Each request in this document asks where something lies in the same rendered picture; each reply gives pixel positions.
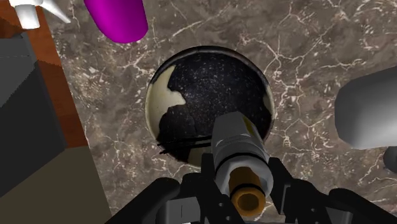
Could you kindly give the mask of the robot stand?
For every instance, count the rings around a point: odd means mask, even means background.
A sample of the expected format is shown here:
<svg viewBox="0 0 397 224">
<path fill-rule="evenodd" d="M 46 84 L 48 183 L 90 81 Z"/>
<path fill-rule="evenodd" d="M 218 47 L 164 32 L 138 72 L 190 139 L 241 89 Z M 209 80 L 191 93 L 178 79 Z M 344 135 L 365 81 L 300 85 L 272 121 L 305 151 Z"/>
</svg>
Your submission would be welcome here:
<svg viewBox="0 0 397 224">
<path fill-rule="evenodd" d="M 0 38 L 0 198 L 65 147 L 27 33 Z"/>
</svg>

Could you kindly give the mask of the black speckled bowl cream patches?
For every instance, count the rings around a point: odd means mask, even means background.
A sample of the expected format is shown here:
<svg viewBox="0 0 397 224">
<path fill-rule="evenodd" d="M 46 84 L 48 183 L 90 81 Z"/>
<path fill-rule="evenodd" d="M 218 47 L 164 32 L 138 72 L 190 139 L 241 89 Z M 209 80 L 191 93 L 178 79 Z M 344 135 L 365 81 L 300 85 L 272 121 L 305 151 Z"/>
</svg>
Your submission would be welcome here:
<svg viewBox="0 0 397 224">
<path fill-rule="evenodd" d="M 161 152 L 196 167 L 211 150 L 215 119 L 234 111 L 268 138 L 275 120 L 270 83 L 248 58 L 220 46 L 191 47 L 167 59 L 149 82 L 144 106 Z"/>
</svg>

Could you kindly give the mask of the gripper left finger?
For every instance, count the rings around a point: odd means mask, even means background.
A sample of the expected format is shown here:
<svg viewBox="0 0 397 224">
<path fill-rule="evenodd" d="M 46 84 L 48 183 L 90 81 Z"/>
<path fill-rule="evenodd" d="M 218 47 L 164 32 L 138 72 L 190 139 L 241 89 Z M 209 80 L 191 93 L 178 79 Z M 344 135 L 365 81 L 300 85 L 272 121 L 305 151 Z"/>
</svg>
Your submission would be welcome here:
<svg viewBox="0 0 397 224">
<path fill-rule="evenodd" d="M 212 155 L 202 155 L 201 172 L 182 182 L 158 178 L 105 224 L 237 224 L 237 211 L 214 177 Z"/>
</svg>

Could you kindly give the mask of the small dark grey rounded object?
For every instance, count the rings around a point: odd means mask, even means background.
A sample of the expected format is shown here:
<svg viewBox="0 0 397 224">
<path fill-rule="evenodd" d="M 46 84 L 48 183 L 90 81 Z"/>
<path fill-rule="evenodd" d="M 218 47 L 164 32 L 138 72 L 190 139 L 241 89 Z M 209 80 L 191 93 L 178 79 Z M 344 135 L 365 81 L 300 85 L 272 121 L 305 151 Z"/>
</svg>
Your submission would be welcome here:
<svg viewBox="0 0 397 224">
<path fill-rule="evenodd" d="M 397 146 L 390 146 L 383 155 L 385 167 L 393 173 L 397 173 Z"/>
</svg>

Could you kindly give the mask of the grey cylinder with ochre cap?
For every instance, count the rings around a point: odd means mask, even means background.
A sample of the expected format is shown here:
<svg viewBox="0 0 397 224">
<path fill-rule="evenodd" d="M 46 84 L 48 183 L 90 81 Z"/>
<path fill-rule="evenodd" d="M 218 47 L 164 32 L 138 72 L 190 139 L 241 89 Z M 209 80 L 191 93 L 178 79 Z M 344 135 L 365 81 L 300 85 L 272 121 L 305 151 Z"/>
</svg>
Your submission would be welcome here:
<svg viewBox="0 0 397 224">
<path fill-rule="evenodd" d="M 241 216 L 259 215 L 274 179 L 268 166 L 270 156 L 255 125 L 238 111 L 217 117 L 211 153 L 220 192 L 229 196 Z"/>
</svg>

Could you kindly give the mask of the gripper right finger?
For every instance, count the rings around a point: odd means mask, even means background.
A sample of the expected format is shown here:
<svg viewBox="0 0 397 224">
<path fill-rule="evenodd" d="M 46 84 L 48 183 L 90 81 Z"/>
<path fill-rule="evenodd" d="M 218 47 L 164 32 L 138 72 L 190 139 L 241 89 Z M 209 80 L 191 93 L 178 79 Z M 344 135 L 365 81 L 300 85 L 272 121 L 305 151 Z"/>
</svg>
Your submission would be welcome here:
<svg viewBox="0 0 397 224">
<path fill-rule="evenodd" d="M 278 158 L 269 158 L 268 166 L 274 179 L 270 196 L 287 223 L 397 224 L 396 216 L 351 190 L 324 194 L 309 181 L 293 178 Z"/>
</svg>

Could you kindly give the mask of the magenta rounded bottle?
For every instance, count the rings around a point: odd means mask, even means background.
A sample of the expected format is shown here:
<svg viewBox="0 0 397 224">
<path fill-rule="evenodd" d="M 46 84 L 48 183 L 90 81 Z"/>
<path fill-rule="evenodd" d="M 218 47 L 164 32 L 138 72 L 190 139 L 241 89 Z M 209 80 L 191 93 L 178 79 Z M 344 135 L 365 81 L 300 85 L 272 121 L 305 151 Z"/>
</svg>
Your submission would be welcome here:
<svg viewBox="0 0 397 224">
<path fill-rule="evenodd" d="M 115 43 L 141 40 L 148 31 L 143 0 L 83 0 L 97 28 Z"/>
</svg>

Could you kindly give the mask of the large grey rounded object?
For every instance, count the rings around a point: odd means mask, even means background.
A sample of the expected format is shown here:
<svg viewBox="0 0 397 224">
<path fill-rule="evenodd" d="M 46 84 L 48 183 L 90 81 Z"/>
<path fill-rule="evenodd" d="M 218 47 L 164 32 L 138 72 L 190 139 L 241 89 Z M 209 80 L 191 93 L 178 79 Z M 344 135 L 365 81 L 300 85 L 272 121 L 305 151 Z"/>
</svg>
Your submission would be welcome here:
<svg viewBox="0 0 397 224">
<path fill-rule="evenodd" d="M 397 66 L 341 87 L 335 127 L 338 137 L 355 149 L 397 146 Z"/>
</svg>

